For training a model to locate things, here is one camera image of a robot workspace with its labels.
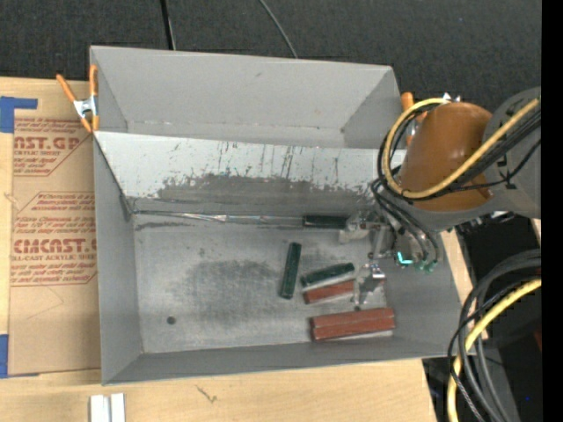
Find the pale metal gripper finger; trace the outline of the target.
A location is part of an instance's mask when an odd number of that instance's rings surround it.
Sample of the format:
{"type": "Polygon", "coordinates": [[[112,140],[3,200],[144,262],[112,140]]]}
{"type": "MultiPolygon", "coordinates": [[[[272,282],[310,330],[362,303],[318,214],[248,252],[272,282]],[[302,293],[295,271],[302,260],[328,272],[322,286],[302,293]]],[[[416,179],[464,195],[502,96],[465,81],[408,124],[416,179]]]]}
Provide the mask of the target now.
{"type": "Polygon", "coordinates": [[[374,215],[351,215],[347,218],[344,228],[339,230],[339,242],[349,243],[363,239],[379,226],[380,218],[374,215]]]}
{"type": "Polygon", "coordinates": [[[358,272],[353,291],[355,311],[383,308],[387,305],[386,275],[377,263],[367,263],[358,272]]]}

